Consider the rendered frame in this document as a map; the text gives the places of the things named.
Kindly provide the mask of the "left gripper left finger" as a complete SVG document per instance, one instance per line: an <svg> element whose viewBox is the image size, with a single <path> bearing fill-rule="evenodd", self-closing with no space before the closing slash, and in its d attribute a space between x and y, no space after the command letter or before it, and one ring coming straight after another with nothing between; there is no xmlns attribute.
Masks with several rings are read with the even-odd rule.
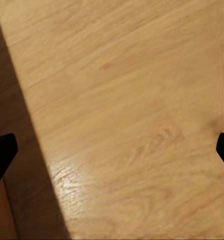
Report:
<svg viewBox="0 0 224 240"><path fill-rule="evenodd" d="M16 137L13 133L0 136L0 180L18 152Z"/></svg>

